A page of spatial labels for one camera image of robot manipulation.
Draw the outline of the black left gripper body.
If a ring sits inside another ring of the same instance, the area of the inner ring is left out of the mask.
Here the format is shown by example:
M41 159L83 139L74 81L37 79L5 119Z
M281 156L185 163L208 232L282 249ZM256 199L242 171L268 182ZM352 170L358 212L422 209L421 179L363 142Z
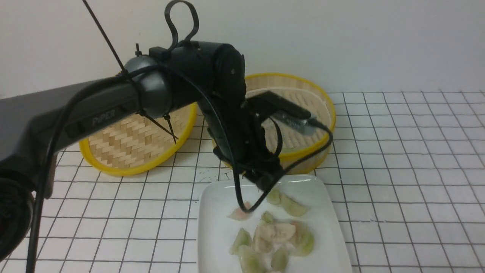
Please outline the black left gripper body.
M283 172L280 160L269 151L265 130L258 121L256 112L246 99L220 98L211 96L215 109L219 112L226 133L220 126L216 114L205 99L197 102L206 123L208 133L216 143L214 154L228 164L230 148L237 163L237 173L253 182L260 190L268 190Z

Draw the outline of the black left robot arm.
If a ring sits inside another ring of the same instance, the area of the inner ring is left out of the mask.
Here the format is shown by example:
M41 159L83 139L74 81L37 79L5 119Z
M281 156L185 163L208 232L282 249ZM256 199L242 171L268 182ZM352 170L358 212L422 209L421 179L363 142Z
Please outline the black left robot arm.
M1 100L1 259L38 230L52 195L59 151L132 114L153 119L189 104L201 109L214 153L261 190L284 175L266 147L264 110L246 100L244 56L232 45L182 41L154 47L107 79Z

